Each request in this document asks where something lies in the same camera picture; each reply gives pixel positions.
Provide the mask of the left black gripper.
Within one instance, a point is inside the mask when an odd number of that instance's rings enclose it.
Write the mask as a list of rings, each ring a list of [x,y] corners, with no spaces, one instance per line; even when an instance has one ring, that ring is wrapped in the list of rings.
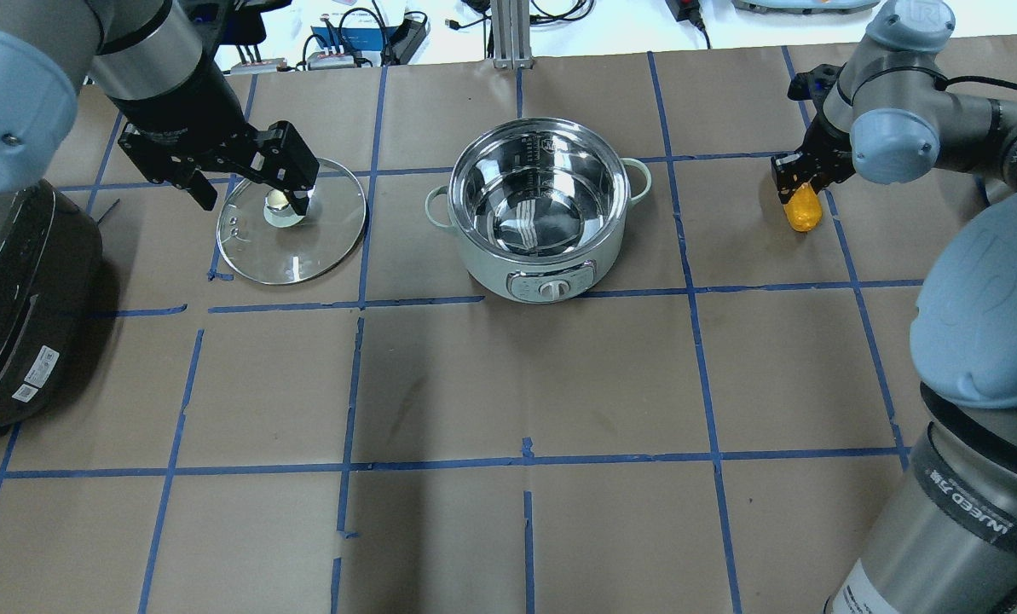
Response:
[[[204,172],[235,172],[268,185],[295,214],[306,214],[320,171],[317,157],[289,121],[259,131],[245,120],[194,121],[168,131],[148,131],[130,122],[118,146],[143,178],[157,185],[170,183],[205,212],[213,211],[218,194]]]

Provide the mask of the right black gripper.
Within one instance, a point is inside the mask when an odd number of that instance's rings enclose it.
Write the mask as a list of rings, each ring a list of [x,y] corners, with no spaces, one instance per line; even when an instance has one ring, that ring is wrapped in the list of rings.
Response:
[[[850,135],[825,117],[825,102],[835,89],[843,66],[819,65],[791,78],[786,97],[810,101],[816,110],[801,145],[791,154],[771,156],[771,178],[777,197],[787,205],[801,187],[820,192],[855,174]]]

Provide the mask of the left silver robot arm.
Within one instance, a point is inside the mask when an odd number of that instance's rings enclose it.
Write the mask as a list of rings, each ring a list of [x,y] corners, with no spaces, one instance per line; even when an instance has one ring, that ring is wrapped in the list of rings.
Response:
[[[208,175],[228,172],[305,214],[317,158],[290,122],[252,127],[176,1],[0,1],[0,193],[44,176],[87,80],[122,113],[119,147],[149,182],[208,211]]]

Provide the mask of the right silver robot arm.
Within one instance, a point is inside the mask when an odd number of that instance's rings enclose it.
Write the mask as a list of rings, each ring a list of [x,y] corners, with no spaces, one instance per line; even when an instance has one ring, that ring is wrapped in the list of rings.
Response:
[[[886,1],[846,65],[797,74],[816,108],[771,160],[778,198],[859,174],[878,185],[974,172],[1010,195],[961,229],[916,302],[910,354],[932,419],[827,613],[1017,611],[1017,102],[949,93],[942,1]]]

